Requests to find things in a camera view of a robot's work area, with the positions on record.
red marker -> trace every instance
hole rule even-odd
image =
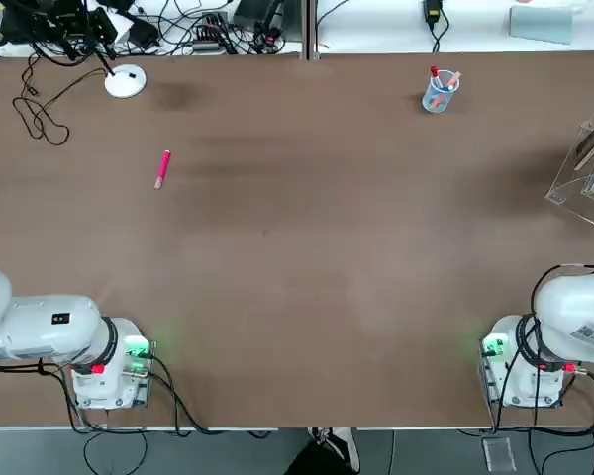
[[[162,185],[162,180],[165,179],[170,157],[171,151],[166,150],[162,153],[162,160],[160,161],[160,167],[158,168],[158,176],[156,177],[156,183],[154,183],[154,190],[159,190],[160,186]]]
[[[436,80],[436,83],[438,84],[438,87],[440,87],[442,89],[443,84],[441,83],[440,77],[438,76],[438,69],[435,66],[432,66],[431,72],[432,72],[432,76]]]

connector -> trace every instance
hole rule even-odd
[[[572,374],[579,374],[579,375],[585,375],[587,374],[587,369],[583,369],[580,366],[574,364],[574,363],[565,363],[563,365],[563,372],[564,373],[572,373]]]

light blue box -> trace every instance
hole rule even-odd
[[[509,35],[569,45],[572,43],[572,20],[571,8],[515,5],[511,7]]]

clear cup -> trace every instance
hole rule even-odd
[[[433,113],[440,113],[446,109],[451,97],[453,97],[453,94],[455,94],[455,91],[459,87],[459,78],[457,78],[452,84],[450,91],[446,88],[446,85],[454,76],[454,72],[440,69],[438,71],[438,77],[429,77],[429,86],[427,86],[427,90],[423,96],[423,107],[425,109]]]

shoe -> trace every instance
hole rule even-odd
[[[352,472],[360,472],[360,460],[351,427],[308,427],[308,433],[321,446],[338,455]]]

